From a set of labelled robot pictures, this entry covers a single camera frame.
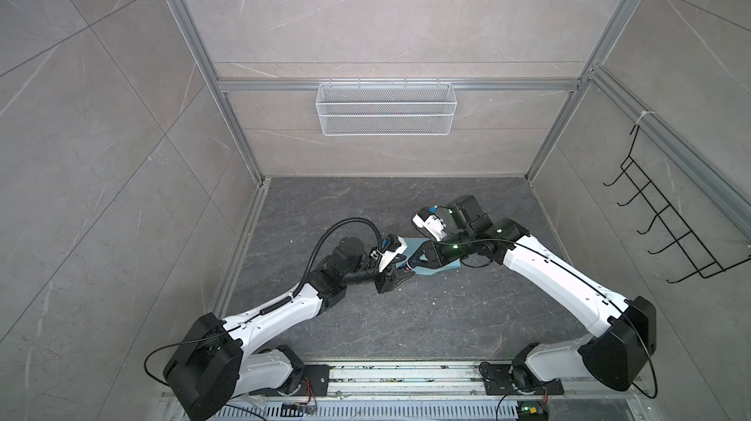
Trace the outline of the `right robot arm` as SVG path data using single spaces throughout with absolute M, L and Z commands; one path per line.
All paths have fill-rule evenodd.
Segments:
M 412 217 L 425 240 L 405 270 L 435 274 L 474 255 L 485 257 L 532 282 L 586 330 L 577 339 L 527 345 L 510 366 L 514 389 L 531 394 L 553 380 L 592 377 L 609 389 L 626 392 L 644 368 L 654 368 L 656 309 L 649 300 L 629 299 L 599 284 L 516 221 L 491 220 L 472 195 L 444 208 L 455 231 L 449 231 L 439 209 L 422 208 Z

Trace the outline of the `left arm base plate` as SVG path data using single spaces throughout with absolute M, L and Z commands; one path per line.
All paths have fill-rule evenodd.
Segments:
M 297 390 L 293 394 L 295 397 L 308 397 L 308 390 L 316 398 L 326 397 L 330 385 L 332 368 L 328 364 L 312 364 L 303 368 L 302 379 L 298 384 Z

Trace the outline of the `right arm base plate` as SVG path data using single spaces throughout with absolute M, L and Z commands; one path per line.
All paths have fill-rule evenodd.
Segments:
M 477 366 L 488 396 L 562 396 L 562 383 L 556 379 L 541 382 L 521 366 L 481 362 Z

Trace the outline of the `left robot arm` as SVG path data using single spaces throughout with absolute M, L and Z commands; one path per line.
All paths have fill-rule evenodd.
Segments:
M 199 317 L 162 372 L 166 384 L 192 420 L 209 419 L 242 394 L 291 393 L 301 382 L 303 362 L 287 347 L 264 345 L 334 307 L 351 282 L 371 280 L 383 290 L 407 248 L 398 235 L 387 235 L 371 252 L 361 240 L 346 237 L 292 290 L 225 319 L 213 313 Z

